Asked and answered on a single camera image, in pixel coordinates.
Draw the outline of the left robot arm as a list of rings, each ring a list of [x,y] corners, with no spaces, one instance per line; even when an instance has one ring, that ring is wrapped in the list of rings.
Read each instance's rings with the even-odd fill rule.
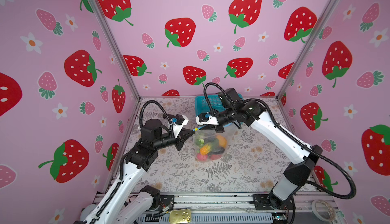
[[[135,200],[127,206],[125,202],[142,176],[149,170],[158,156],[158,150],[174,145],[177,150],[195,134],[194,130],[181,129],[177,136],[172,130],[162,133],[141,129],[141,138],[120,161],[119,176],[100,203],[76,224],[132,224],[147,210],[163,212],[160,190],[150,185],[143,187]]]

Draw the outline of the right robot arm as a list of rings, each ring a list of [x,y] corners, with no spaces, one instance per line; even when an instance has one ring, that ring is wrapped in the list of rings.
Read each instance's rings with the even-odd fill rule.
[[[218,113],[218,124],[243,122],[262,135],[266,136],[289,159],[290,164],[283,172],[282,178],[269,192],[265,204],[273,209],[282,209],[292,201],[292,196],[304,185],[312,185],[338,199],[352,199],[356,195],[356,185],[351,176],[337,163],[322,155],[322,149],[311,146],[283,127],[274,117],[270,107],[260,99],[233,101],[225,96],[219,97],[225,111]],[[346,195],[335,193],[316,182],[309,181],[309,175],[319,159],[335,167],[346,178],[350,192]]]

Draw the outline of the long dark eggplant toy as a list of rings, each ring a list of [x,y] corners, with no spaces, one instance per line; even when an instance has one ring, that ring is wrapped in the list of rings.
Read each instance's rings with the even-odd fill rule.
[[[220,147],[218,145],[218,141],[213,141],[210,144],[213,146],[213,150],[209,153],[209,155],[219,155],[225,152],[225,148]]]

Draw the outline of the magenta toy fruit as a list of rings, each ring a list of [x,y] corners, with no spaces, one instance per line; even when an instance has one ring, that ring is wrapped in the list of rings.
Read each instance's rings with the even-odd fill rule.
[[[202,155],[201,153],[197,154],[197,159],[201,162],[205,162],[208,160],[208,156],[207,155]]]

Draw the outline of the clear zip top bag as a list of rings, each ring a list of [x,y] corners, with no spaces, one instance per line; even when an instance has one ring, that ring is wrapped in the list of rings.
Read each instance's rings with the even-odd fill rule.
[[[233,124],[224,126],[224,132],[214,130],[198,130],[194,134],[196,159],[200,162],[219,160],[227,152],[229,144],[238,128]]]

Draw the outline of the green leafy vegetable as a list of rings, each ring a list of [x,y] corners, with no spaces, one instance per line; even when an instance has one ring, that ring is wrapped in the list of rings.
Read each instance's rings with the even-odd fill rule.
[[[205,144],[204,139],[197,139],[197,140],[196,140],[196,145],[197,145],[198,147],[203,147],[204,144]]]

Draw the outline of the teal plastic basket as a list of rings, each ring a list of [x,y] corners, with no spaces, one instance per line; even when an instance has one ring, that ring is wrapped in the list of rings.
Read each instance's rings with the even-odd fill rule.
[[[232,103],[226,96],[222,95],[208,95],[209,103],[206,101],[205,96],[199,96],[196,98],[196,117],[200,113],[208,112],[212,116],[217,117],[220,112],[225,110],[232,110],[234,112],[239,112],[239,104]]]

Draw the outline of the red toy pepper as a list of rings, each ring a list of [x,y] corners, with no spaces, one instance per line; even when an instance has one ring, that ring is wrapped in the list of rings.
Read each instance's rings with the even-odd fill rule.
[[[209,156],[209,159],[214,161],[214,160],[218,160],[218,159],[221,159],[223,156],[223,154],[219,154],[219,155],[210,155]]]

